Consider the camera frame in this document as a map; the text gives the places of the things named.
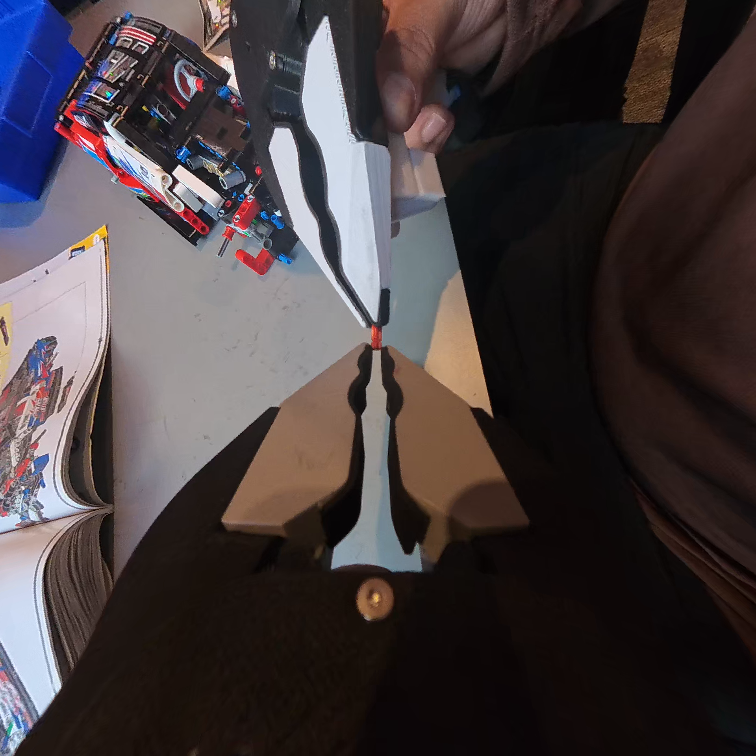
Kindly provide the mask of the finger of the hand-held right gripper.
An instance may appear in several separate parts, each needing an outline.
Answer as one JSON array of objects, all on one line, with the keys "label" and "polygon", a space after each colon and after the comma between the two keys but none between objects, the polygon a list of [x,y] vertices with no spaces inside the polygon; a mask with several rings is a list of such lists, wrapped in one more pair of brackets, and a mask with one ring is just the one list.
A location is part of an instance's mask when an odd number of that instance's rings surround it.
[{"label": "finger of the hand-held right gripper", "polygon": [[356,317],[358,323],[368,327],[370,321],[358,310],[346,293],[345,287],[338,282],[333,270],[329,266],[324,254],[321,240],[320,226],[316,214],[306,199],[302,184],[299,152],[295,135],[289,126],[277,126],[273,130],[269,152],[272,158],[274,172],[277,176],[283,199],[279,208],[285,205],[289,220],[288,225],[296,233],[310,257],[320,267],[326,279],[344,301],[348,310]]},{"label": "finger of the hand-held right gripper", "polygon": [[352,125],[341,59],[326,14],[308,43],[304,121],[324,163],[339,272],[370,325],[383,326],[391,278],[391,158],[388,145],[359,137]]}]

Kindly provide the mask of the blue plastic bin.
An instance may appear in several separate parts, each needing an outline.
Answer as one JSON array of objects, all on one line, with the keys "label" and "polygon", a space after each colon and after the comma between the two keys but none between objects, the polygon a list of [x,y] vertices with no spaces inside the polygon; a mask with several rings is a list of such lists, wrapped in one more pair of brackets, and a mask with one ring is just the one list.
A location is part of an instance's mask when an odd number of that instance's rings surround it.
[{"label": "blue plastic bin", "polygon": [[39,199],[61,143],[57,110],[80,72],[71,24],[46,1],[1,2],[1,203]]}]

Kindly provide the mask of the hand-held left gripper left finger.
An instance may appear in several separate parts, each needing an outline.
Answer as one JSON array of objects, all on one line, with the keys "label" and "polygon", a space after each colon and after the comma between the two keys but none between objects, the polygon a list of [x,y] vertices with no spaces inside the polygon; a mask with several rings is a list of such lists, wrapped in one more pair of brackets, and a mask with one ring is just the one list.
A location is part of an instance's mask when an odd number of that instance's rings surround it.
[{"label": "hand-held left gripper left finger", "polygon": [[226,531],[334,547],[361,511],[362,414],[373,350],[360,344],[285,399],[222,516]]}]

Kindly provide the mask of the partly built toy car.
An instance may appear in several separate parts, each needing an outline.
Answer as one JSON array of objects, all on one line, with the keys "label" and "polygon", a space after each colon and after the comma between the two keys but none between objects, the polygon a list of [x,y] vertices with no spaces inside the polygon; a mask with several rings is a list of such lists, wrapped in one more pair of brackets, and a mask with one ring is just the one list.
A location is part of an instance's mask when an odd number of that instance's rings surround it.
[{"label": "partly built toy car", "polygon": [[259,276],[296,259],[232,74],[159,21],[125,13],[103,27],[54,129],[191,245],[220,226],[217,256],[251,241],[259,251],[235,257]]}]

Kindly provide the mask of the person's right hand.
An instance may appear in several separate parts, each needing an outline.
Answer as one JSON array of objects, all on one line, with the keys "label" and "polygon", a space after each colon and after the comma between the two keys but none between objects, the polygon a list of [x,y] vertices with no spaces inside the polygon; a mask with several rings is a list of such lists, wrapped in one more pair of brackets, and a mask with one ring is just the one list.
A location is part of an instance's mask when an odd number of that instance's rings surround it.
[{"label": "person's right hand", "polygon": [[437,72],[477,73],[504,45],[505,1],[394,1],[383,5],[383,38],[376,54],[376,81],[390,132],[410,149],[439,153],[455,125],[454,115],[431,102]]}]

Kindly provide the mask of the person's right forearm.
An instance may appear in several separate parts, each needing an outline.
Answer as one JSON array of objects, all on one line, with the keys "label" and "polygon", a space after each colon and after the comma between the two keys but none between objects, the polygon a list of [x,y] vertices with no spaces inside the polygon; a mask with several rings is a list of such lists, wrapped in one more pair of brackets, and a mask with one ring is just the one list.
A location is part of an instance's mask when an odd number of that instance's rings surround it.
[{"label": "person's right forearm", "polygon": [[507,2],[504,42],[485,94],[499,89],[537,52],[595,23],[618,5],[619,1]]}]

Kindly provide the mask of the instruction booklet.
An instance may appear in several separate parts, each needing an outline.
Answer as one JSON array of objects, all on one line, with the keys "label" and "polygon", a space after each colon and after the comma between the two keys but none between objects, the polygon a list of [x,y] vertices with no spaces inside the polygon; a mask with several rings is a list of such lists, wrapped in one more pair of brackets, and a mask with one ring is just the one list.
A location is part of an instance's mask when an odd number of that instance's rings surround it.
[{"label": "instruction booklet", "polygon": [[110,337],[107,226],[2,283],[1,748],[79,661],[112,589],[92,431]]}]

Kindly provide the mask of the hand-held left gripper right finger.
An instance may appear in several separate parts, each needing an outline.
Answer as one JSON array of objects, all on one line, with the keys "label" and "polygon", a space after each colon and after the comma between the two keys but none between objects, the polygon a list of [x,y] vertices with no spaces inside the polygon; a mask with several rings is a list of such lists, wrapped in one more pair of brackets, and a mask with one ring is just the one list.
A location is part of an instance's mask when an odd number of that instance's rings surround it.
[{"label": "hand-held left gripper right finger", "polygon": [[530,525],[472,408],[398,350],[383,348],[392,523],[406,553]]}]

